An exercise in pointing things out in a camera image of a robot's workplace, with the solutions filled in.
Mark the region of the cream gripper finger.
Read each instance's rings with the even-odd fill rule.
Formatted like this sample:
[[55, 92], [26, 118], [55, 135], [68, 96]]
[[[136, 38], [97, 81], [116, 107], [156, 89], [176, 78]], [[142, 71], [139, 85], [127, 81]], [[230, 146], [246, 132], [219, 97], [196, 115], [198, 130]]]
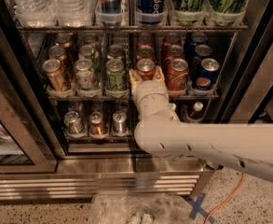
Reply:
[[130, 87], [131, 90], [134, 91], [137, 86], [143, 81], [142, 78], [137, 74], [137, 72], [134, 69], [129, 70], [129, 76], [130, 76]]
[[164, 77], [162, 68], [159, 65], [156, 66], [156, 72], [153, 76], [153, 80], [156, 82], [164, 82], [165, 81], [165, 77]]

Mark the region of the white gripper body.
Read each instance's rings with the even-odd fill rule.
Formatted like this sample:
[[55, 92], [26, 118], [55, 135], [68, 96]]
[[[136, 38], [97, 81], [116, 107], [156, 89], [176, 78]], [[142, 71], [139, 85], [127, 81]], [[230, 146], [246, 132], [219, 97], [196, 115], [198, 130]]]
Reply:
[[169, 103], [169, 95], [166, 86], [154, 80], [143, 81], [132, 92], [133, 101], [138, 110], [148, 105], [152, 108], [165, 106]]

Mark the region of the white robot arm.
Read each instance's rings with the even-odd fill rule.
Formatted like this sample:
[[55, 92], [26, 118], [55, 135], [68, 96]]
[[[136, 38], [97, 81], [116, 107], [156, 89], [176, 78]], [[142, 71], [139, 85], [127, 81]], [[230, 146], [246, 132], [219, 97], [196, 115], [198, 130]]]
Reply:
[[194, 156], [273, 182], [273, 124], [202, 124], [179, 120], [169, 101], [164, 75], [142, 80], [129, 70], [140, 121], [137, 145], [170, 161]]

